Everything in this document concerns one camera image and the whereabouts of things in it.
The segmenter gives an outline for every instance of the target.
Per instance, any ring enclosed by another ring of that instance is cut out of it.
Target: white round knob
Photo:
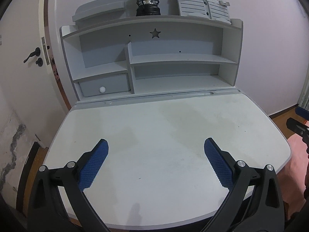
[[[104,86],[100,87],[100,92],[104,93],[106,91],[106,88]]]

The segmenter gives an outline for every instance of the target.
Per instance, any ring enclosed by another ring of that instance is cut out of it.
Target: door
[[[12,0],[0,21],[0,35],[0,86],[30,133],[49,147],[68,109],[43,46],[44,0]],[[24,63],[36,48],[40,55]]]

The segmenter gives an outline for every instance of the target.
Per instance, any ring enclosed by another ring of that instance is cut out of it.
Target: door handle
[[[42,67],[42,66],[43,66],[43,59],[39,57],[38,60],[36,61],[36,64],[37,64],[39,67]]]
[[[34,52],[31,52],[29,57],[27,57],[27,59],[24,60],[24,63],[27,62],[30,57],[39,56],[39,55],[41,55],[41,50],[39,47],[37,47],[36,50]]]

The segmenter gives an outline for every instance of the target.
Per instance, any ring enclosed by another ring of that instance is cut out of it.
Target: star cutout
[[[161,32],[158,32],[158,31],[156,30],[156,28],[155,28],[153,32],[149,32],[149,33],[152,34],[152,38],[154,38],[154,37],[159,38],[159,34],[160,34]]]

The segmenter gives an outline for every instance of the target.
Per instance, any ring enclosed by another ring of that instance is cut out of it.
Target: blue gripper pad
[[[231,191],[234,185],[233,170],[223,158],[221,149],[212,138],[205,140],[204,151],[221,185]]]
[[[298,116],[301,116],[302,118],[306,119],[306,120],[309,120],[309,111],[305,110],[304,108],[301,108],[301,107],[296,107],[295,108],[295,113],[298,115]]]
[[[91,186],[108,153],[109,145],[106,140],[103,140],[80,170],[78,187],[81,192]]]

